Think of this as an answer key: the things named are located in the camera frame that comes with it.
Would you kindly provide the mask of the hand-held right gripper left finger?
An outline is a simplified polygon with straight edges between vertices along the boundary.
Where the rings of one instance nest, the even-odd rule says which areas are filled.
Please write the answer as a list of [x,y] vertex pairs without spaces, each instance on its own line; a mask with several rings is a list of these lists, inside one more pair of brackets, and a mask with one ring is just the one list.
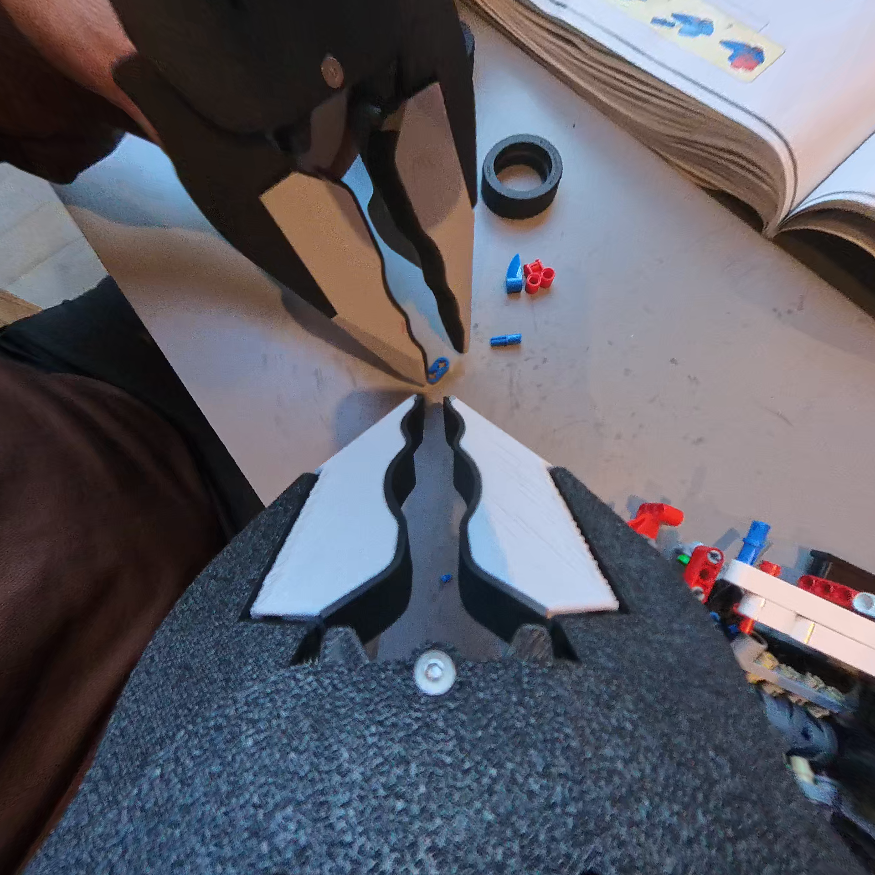
[[402,505],[417,484],[423,425],[423,398],[410,396],[315,472],[252,620],[348,627],[374,640],[403,615],[413,572]]

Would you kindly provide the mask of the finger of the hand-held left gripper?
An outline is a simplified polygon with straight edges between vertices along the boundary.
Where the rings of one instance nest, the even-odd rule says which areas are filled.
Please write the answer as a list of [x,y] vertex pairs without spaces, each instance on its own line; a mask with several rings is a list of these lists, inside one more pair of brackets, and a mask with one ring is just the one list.
[[438,82],[411,95],[371,133],[367,170],[406,241],[402,253],[415,254],[453,349],[467,353],[474,204]]
[[293,172],[260,196],[334,308],[334,323],[400,377],[425,383],[425,355],[388,290],[384,260],[352,190]]

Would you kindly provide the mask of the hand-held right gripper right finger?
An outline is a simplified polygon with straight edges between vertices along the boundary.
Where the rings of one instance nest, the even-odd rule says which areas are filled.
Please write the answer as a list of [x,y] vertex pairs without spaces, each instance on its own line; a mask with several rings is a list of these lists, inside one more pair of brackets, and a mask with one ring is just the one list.
[[478,622],[612,613],[618,597],[561,495],[552,466],[455,396],[443,402],[465,500],[458,586]]

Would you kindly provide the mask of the toy brick car model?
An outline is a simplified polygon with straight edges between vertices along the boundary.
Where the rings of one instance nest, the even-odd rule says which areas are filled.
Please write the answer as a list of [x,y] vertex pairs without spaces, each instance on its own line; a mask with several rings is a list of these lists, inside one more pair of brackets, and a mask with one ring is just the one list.
[[736,558],[694,542],[681,579],[710,612],[777,730],[788,770],[873,865],[873,590],[811,574],[796,582],[761,556],[756,520]]

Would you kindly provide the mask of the thick building instruction booklet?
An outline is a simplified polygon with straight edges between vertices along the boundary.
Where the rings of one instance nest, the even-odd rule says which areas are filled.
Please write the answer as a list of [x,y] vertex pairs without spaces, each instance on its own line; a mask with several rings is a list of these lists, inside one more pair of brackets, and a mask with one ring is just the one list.
[[765,236],[873,255],[873,2],[468,5]]

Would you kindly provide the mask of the person's left forearm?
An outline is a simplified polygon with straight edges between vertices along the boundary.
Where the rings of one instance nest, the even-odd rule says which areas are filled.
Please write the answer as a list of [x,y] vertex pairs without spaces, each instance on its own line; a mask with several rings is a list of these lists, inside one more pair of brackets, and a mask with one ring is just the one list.
[[2,7],[2,162],[67,184],[110,154],[125,134],[159,140],[140,110],[132,118],[55,69]]

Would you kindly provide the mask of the grey desk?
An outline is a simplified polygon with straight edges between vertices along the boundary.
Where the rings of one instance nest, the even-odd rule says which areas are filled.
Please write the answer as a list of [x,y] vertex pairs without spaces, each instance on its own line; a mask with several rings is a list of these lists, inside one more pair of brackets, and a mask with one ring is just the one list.
[[[139,137],[61,202],[115,279],[258,498],[302,473],[405,397],[424,394],[417,485],[403,506],[414,582],[381,638],[382,660],[435,641],[474,659],[500,644],[458,597],[453,452],[443,398],[457,396],[627,518],[644,501],[684,511],[675,541],[729,556],[752,520],[788,579],[814,548],[873,571],[873,319],[851,278],[839,293],[675,172],[464,10],[476,39],[478,159],[534,133],[556,146],[551,208],[505,222],[476,212],[467,355],[445,339],[419,271],[385,250],[434,386],[399,379],[349,334],[268,279],[216,234],[169,159]],[[514,255],[556,272],[507,294]],[[520,345],[491,347],[500,334]],[[453,574],[442,585],[441,575]]]

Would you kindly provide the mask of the person's left hand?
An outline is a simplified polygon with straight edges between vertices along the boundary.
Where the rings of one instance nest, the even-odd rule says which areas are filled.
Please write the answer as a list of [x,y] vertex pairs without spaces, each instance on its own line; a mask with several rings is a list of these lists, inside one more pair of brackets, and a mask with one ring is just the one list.
[[115,67],[136,48],[110,2],[3,1],[2,7],[55,69],[132,118],[139,116],[115,82]]

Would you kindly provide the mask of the black rubber toy tire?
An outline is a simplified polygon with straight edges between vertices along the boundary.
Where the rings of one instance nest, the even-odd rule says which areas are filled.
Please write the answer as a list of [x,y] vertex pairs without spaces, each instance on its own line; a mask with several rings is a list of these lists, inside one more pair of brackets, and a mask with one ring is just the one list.
[[[511,167],[534,171],[540,184],[513,189],[499,179]],[[553,203],[563,175],[563,161],[553,144],[535,135],[519,134],[498,141],[482,166],[481,192],[486,206],[500,218],[522,221],[544,213]]]

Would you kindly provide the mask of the person's dark trousers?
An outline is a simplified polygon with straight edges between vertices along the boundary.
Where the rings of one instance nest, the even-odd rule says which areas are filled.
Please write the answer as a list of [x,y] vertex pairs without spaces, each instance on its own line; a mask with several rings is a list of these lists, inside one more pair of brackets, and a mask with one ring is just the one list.
[[227,540],[264,509],[113,278],[3,327],[1,353],[46,374],[107,384],[166,421],[191,453]]

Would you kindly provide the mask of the person's brown sweater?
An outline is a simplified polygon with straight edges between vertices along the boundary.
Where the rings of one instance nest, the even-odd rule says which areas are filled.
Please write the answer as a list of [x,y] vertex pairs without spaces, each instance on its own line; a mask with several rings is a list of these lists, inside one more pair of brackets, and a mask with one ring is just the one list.
[[1,407],[1,870],[16,873],[226,539],[183,439],[134,397],[2,359]]

